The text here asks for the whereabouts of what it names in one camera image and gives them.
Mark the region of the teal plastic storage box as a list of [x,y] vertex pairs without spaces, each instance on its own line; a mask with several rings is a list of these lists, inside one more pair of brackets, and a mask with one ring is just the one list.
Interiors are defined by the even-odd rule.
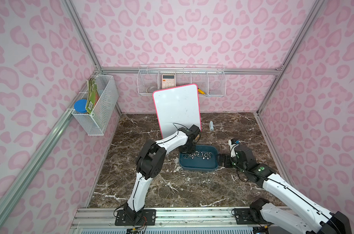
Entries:
[[212,172],[218,168],[218,150],[214,146],[196,145],[195,151],[211,152],[213,156],[210,160],[184,159],[183,153],[179,153],[179,163],[182,169],[197,172]]

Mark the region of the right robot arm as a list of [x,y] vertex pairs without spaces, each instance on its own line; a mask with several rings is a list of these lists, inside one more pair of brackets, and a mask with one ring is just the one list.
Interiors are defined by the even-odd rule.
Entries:
[[250,205],[250,217],[255,222],[274,224],[291,234],[350,234],[349,218],[342,212],[333,213],[313,202],[286,182],[275,170],[257,163],[252,150],[238,139],[228,141],[229,154],[221,154],[219,163],[243,173],[246,180],[271,193],[287,205],[294,215],[259,198]]

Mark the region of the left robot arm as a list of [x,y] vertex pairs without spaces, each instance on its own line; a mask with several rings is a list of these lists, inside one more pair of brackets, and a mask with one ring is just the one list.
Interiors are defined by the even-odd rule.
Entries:
[[180,125],[175,133],[161,140],[149,139],[145,142],[136,158],[136,181],[128,201],[123,205],[127,218],[138,222],[143,218],[142,211],[152,180],[161,172],[166,156],[173,150],[187,154],[195,150],[195,139],[201,130],[192,125]]

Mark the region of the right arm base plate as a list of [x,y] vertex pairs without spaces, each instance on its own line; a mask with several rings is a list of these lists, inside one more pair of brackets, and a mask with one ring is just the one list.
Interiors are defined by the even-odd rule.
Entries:
[[263,219],[260,211],[253,208],[234,208],[231,214],[235,217],[237,225],[268,225],[272,224]]

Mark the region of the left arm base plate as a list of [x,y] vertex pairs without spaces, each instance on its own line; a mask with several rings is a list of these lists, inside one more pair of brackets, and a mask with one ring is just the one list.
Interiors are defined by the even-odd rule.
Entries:
[[124,210],[118,210],[115,215],[115,226],[154,226],[156,219],[155,209],[145,209],[131,214]]

